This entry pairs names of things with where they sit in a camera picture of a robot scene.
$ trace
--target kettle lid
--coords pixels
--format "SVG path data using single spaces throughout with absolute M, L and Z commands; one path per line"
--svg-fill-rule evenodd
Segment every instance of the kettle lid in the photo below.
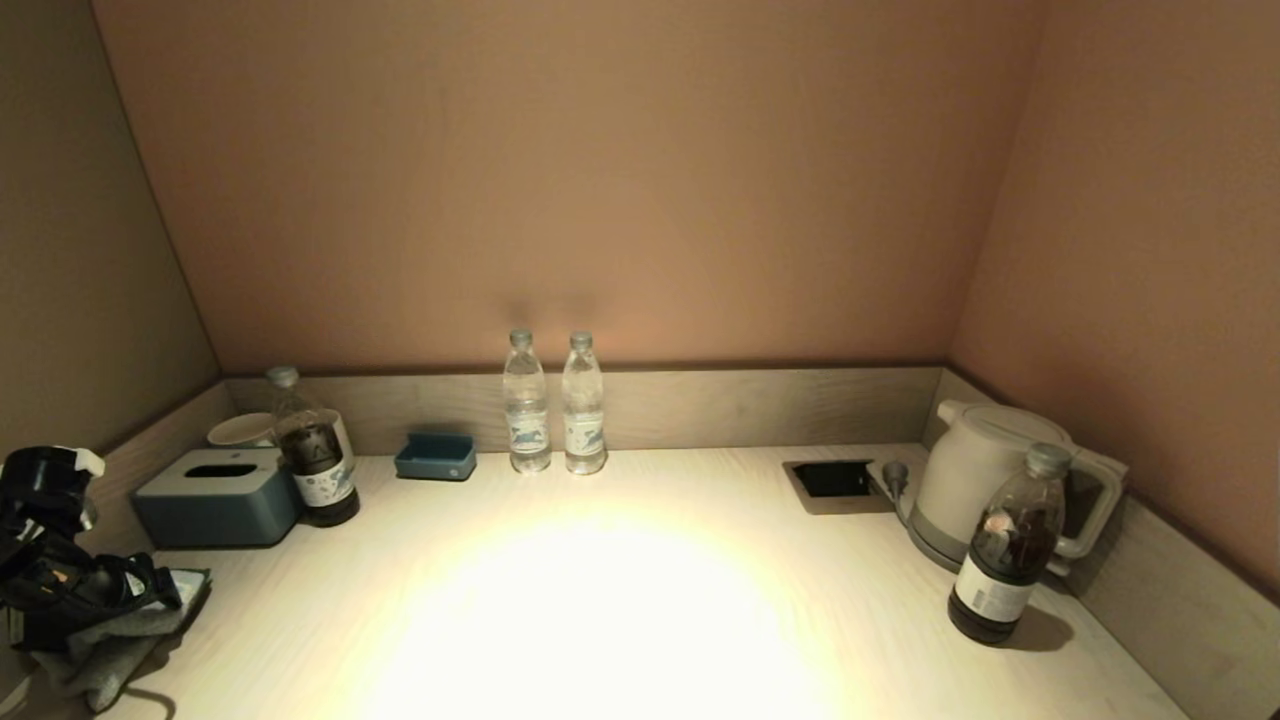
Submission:
M 986 439 L 1010 447 L 1023 448 L 1034 442 L 1071 446 L 1071 436 L 1056 423 L 1005 405 L 970 405 L 956 421 Z

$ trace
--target wall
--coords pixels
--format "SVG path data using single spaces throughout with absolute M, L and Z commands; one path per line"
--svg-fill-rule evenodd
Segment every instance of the wall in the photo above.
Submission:
M 951 348 L 1272 589 L 1276 68 L 1276 3 L 1053 5 Z
M 95 8 L 230 373 L 941 360 L 1044 10 Z
M 88 3 L 0 3 L 0 457 L 101 451 L 218 365 Z

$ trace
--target tissue box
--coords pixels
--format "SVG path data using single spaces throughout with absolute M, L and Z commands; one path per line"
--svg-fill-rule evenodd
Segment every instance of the tissue box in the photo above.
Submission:
M 302 515 L 280 451 L 193 450 L 131 497 L 156 547 L 275 544 Z

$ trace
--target pink wall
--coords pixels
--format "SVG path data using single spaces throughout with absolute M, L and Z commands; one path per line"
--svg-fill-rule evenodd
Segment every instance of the pink wall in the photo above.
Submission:
M 223 368 L 934 361 L 1020 0 L 95 4 Z
M 1280 3 L 1062 3 L 1041 53 L 951 357 L 1280 589 Z

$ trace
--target bottle label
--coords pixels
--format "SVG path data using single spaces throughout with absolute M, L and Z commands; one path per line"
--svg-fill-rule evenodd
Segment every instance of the bottle label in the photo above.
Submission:
M 310 507 L 326 507 L 356 491 L 356 484 L 351 482 L 351 459 L 343 457 L 333 468 L 315 475 L 294 473 L 293 480 L 298 483 L 302 502 Z
M 564 415 L 564 452 L 595 455 L 604 450 L 604 413 Z
M 541 452 L 550 443 L 547 432 L 547 411 L 518 413 L 507 415 L 507 428 L 511 429 L 511 451 L 521 455 Z
M 1036 583 L 1010 585 L 988 578 L 965 555 L 960 575 L 956 578 L 956 597 L 965 607 L 996 623 L 1012 623 L 1023 616 L 1023 609 L 1032 597 Z

